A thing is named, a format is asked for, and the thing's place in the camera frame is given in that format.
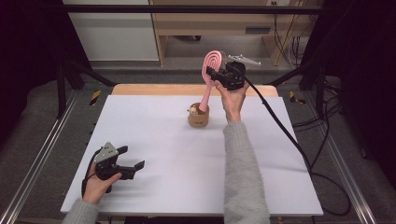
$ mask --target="forearm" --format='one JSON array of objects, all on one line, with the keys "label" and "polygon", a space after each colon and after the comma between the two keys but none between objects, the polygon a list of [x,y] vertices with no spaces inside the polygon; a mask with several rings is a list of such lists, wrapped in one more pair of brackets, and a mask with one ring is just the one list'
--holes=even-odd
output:
[{"label": "forearm", "polygon": [[97,205],[77,200],[64,218],[63,224],[94,224],[98,213]]},{"label": "forearm", "polygon": [[270,223],[262,175],[245,124],[230,122],[224,129],[224,137],[225,223]]}]

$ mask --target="table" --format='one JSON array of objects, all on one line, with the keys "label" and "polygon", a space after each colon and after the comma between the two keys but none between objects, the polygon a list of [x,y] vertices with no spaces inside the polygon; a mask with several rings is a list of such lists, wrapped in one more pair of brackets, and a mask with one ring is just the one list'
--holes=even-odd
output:
[{"label": "table", "polygon": [[[293,133],[276,89],[267,86],[258,89]],[[81,180],[93,152],[110,141],[115,147],[129,147],[128,152],[119,156],[119,165],[133,166],[145,160],[146,166],[136,173],[134,180],[114,184],[112,192],[102,199],[100,212],[112,216],[222,216],[222,129],[226,119],[217,90],[212,91],[209,99],[209,124],[194,129],[187,122],[189,105],[199,102],[204,90],[204,85],[116,86],[107,97],[61,211],[70,211],[80,197]],[[261,100],[254,94],[248,92],[242,117],[256,150],[271,215],[322,215],[302,156],[290,140],[285,140],[286,135],[265,113]]]}]

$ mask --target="pink object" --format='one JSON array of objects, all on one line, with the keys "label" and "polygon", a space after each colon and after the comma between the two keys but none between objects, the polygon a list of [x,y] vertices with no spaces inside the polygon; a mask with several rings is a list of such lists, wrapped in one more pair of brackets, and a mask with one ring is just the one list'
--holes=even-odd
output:
[{"label": "pink object", "polygon": [[207,103],[209,102],[210,91],[212,87],[214,87],[215,82],[210,79],[210,75],[206,73],[206,67],[209,66],[215,69],[216,72],[219,71],[221,66],[221,53],[217,50],[212,50],[206,54],[204,59],[204,65],[202,66],[202,77],[206,83],[206,90],[204,93],[204,97],[202,98],[201,103],[199,104],[199,109],[206,112]]}]

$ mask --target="gray floor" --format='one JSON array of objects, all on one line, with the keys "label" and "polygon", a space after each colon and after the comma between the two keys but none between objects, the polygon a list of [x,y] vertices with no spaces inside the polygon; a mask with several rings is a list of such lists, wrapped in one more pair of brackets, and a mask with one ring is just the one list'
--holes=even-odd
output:
[{"label": "gray floor", "polygon": [[[262,40],[259,37],[205,37],[197,42],[191,36],[172,37],[168,43],[166,60],[163,67],[155,64],[143,64],[134,69],[125,69],[120,66],[103,66],[98,64],[96,70],[104,77],[121,83],[203,83],[201,66],[205,54],[212,49],[224,50],[227,54],[239,55],[262,62],[258,68],[249,66],[248,76],[253,83],[260,85],[285,74],[291,69],[290,65],[282,64],[273,67]],[[339,86],[339,80],[328,77],[329,81]],[[90,132],[98,120],[106,96],[111,88],[95,80],[85,77],[86,85],[83,91],[67,92],[77,94],[76,105],[64,125],[61,135],[57,139],[51,153],[33,188],[26,198],[18,219],[20,223],[28,223],[26,219],[39,218],[36,223],[57,223],[64,217],[60,207],[64,200],[65,191],[73,180],[79,161],[84,153],[86,144],[90,141]],[[298,88],[299,77],[295,77],[277,87],[278,93],[284,98],[292,123],[305,121],[315,116],[308,104],[299,104],[290,101],[290,92],[293,91],[299,100],[309,100],[306,96],[311,91],[301,92]],[[96,105],[89,105],[93,92],[102,93]],[[28,98],[28,106],[23,111],[13,134],[1,146],[0,150],[0,211],[3,213],[9,202],[18,190],[36,155],[45,142],[57,114],[56,83],[50,82],[32,90]],[[330,99],[332,94],[326,92],[325,98]],[[331,135],[338,146],[343,158],[359,185],[361,193],[368,203],[377,223],[396,223],[396,191],[384,177],[375,161],[364,159],[361,156],[360,144],[356,141],[347,120],[342,113],[331,117]],[[322,135],[320,128],[312,128],[299,132],[296,136],[310,160],[316,155]],[[321,173],[342,185],[341,177],[332,161],[329,146],[326,145],[315,166],[315,172]],[[322,206],[334,212],[343,212],[347,200],[342,191],[333,184],[321,178],[313,177]],[[361,223],[358,217],[358,206],[342,217],[325,212],[323,217],[317,217],[317,223]],[[309,217],[283,217],[284,223],[312,223]]]}]

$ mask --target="small brown container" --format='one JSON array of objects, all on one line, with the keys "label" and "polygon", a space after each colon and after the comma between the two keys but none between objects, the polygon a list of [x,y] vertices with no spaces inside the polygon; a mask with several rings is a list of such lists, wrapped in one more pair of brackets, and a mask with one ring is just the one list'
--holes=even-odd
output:
[{"label": "small brown container", "polygon": [[189,109],[189,124],[193,128],[203,128],[209,122],[209,106],[206,112],[204,112],[199,109],[199,104],[200,103],[192,104]]}]

